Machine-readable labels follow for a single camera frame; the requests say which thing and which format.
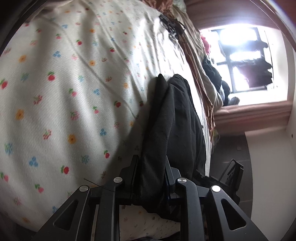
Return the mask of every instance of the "orange flower print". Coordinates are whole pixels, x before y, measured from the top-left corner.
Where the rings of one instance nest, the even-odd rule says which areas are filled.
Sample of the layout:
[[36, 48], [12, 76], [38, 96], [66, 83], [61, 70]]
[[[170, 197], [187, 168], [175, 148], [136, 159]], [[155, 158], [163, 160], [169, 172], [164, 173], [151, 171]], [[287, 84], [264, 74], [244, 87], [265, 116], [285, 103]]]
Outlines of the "orange flower print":
[[22, 218], [22, 220], [23, 220], [24, 223], [30, 223], [30, 220], [27, 219], [27, 218]]
[[89, 65], [90, 65], [90, 66], [95, 66], [95, 64], [96, 64], [96, 62], [95, 62], [94, 60], [91, 60], [91, 61], [89, 62]]
[[69, 135], [69, 137], [68, 137], [68, 142], [69, 142], [70, 144], [74, 144], [74, 143], [76, 142], [76, 137], [75, 137], [75, 135], [73, 135], [73, 134]]
[[22, 56], [20, 56], [20, 58], [19, 58], [19, 62], [21, 63], [21, 62], [24, 62], [25, 60], [26, 60], [26, 55], [22, 55]]
[[23, 118], [24, 118], [24, 110], [18, 110], [16, 115], [15, 115], [15, 119], [20, 121]]

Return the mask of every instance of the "bed sheet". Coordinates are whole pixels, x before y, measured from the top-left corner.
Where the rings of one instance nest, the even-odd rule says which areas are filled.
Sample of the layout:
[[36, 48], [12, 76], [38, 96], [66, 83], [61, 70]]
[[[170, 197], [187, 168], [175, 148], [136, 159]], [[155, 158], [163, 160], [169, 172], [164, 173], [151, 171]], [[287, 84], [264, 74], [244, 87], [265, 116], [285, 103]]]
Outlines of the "bed sheet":
[[[85, 179], [103, 185], [128, 166], [159, 73], [187, 79], [210, 157], [190, 68], [158, 16], [137, 0], [75, 0], [9, 42], [0, 58], [0, 207], [12, 220], [37, 231], [79, 186], [92, 186]], [[121, 240], [179, 228], [141, 207], [120, 209]]]

